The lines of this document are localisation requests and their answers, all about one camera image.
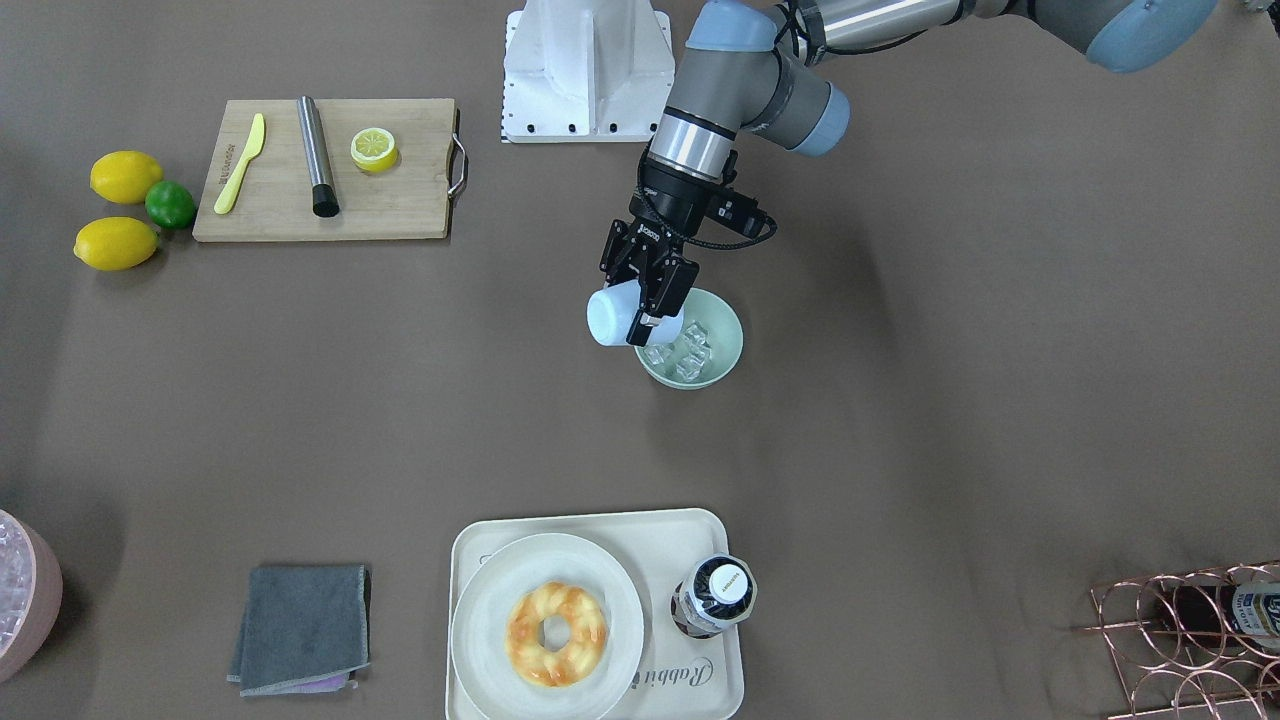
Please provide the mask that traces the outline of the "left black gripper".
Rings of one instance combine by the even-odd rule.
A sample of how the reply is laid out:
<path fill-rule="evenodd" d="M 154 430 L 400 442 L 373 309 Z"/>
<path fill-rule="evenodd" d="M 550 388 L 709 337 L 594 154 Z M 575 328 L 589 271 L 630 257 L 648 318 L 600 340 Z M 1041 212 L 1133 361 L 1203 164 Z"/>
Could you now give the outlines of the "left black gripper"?
<path fill-rule="evenodd" d="M 626 333 L 635 347 L 669 345 L 684 331 L 684 306 L 700 266 L 686 249 L 732 252 L 741 241 L 712 242 L 698 236 L 705 220 L 741 233 L 741 193 L 733 187 L 735 160 L 703 179 L 657 160 L 641 160 L 628 199 L 628 219 L 614 219 L 605 237 L 600 269 L 605 287 L 636 281 L 637 310 Z"/>

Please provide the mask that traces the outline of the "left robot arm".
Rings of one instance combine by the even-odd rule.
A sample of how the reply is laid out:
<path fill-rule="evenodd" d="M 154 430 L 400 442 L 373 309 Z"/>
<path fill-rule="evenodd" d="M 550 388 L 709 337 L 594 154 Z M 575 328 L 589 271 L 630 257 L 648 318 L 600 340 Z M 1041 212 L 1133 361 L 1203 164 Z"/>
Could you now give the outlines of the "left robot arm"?
<path fill-rule="evenodd" d="M 1152 67 L 1210 18 L 1211 1 L 708 1 L 685 44 L 639 163 L 628 219 L 612 223 L 588 328 L 603 346 L 668 343 L 699 266 L 685 255 L 707 219 L 748 247 L 776 232 L 733 190 L 735 141 L 756 135 L 804 156 L 844 137 L 851 104 L 815 67 L 897 47 L 969 18 L 1015 15 L 1112 73 Z"/>

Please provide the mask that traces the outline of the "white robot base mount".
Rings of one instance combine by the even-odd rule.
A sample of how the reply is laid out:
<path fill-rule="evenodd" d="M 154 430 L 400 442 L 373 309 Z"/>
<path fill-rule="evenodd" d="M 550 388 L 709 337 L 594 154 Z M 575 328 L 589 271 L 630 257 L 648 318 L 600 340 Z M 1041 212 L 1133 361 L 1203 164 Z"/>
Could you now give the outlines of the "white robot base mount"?
<path fill-rule="evenodd" d="M 527 1 L 506 18 L 506 143 L 646 143 L 675 81 L 649 1 Z"/>

